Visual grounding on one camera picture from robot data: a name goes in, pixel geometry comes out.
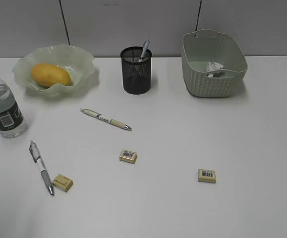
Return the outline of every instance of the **glass bowl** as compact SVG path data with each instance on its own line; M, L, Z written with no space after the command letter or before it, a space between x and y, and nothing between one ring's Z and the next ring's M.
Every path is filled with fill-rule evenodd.
M74 92L81 82L96 77L93 55L86 50L69 45L39 48L21 58L14 66L14 80L17 84L45 95ZM54 84L51 87L39 85L32 77L32 68L39 63L51 63L65 69L71 79L71 86Z

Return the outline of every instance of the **pen tip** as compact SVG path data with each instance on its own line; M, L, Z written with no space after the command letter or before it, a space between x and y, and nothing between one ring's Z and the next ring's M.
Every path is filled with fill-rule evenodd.
M54 189L52 188L52 187L49 187L49 192L50 192L50 194L52 195L52 196L54 196L55 195L55 193L54 193Z
M125 128L126 130L132 130L132 128L129 127L128 125L125 125L124 128Z

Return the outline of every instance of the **plastic bottle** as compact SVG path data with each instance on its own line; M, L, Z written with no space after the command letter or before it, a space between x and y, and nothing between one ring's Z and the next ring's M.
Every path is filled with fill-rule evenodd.
M21 135L27 128L10 88L0 79L0 134L13 138Z

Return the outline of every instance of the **mango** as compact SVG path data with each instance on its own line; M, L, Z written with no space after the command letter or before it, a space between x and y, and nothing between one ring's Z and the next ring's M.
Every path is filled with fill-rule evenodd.
M32 77L38 84L46 87L51 87L56 83L71 85L67 71L50 63L40 63L34 66Z

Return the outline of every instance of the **green plastic basket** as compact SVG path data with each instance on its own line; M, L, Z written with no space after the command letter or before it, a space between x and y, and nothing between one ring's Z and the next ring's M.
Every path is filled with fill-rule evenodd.
M206 71L208 62L218 62L225 69ZM247 71L246 59L234 41L223 33L199 30L183 36L182 69L185 85L197 97L221 98L234 93ZM224 72L222 77L209 73Z

